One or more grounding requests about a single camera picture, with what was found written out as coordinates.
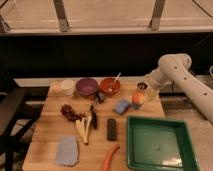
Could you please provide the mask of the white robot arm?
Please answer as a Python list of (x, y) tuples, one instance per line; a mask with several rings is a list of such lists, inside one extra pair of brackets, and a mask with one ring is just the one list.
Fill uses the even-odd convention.
[(158, 67), (145, 78), (155, 89), (168, 81), (175, 82), (213, 125), (213, 90), (188, 71), (191, 64), (191, 57), (186, 53), (166, 54), (159, 58)]

